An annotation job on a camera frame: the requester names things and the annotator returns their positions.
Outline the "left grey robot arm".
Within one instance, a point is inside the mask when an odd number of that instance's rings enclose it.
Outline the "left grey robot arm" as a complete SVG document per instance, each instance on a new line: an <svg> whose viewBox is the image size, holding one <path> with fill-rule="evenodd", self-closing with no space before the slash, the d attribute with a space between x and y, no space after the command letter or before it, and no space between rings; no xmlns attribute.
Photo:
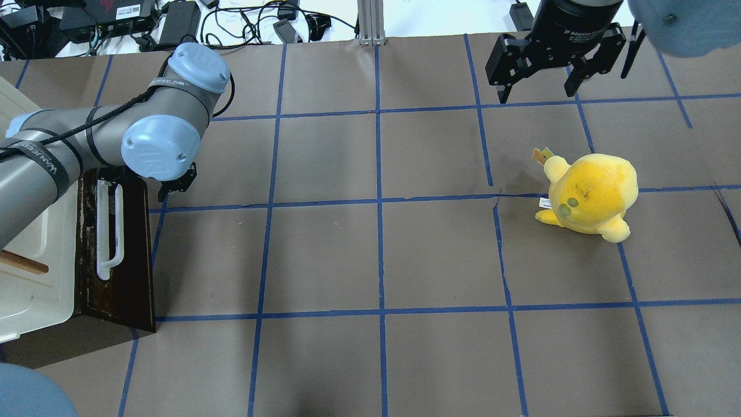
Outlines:
<svg viewBox="0 0 741 417"><path fill-rule="evenodd" d="M125 166L162 183L183 177L230 80L222 56L188 42L125 104L17 116L2 141L2 246L90 170Z"/></svg>

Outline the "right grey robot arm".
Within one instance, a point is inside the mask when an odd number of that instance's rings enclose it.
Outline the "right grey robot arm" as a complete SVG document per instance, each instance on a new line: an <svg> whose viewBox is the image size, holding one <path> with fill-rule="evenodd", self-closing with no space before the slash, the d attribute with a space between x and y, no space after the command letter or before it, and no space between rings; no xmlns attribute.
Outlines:
<svg viewBox="0 0 741 417"><path fill-rule="evenodd" d="M609 73L625 47L620 76L626 78L644 40L677 57L739 44L738 1L629 1L630 35L614 21L621 6L621 1L542 1L529 34L523 39L501 34L485 64L500 103L507 103L520 80L553 68L571 68L564 92L574 97L585 80Z"/></svg>

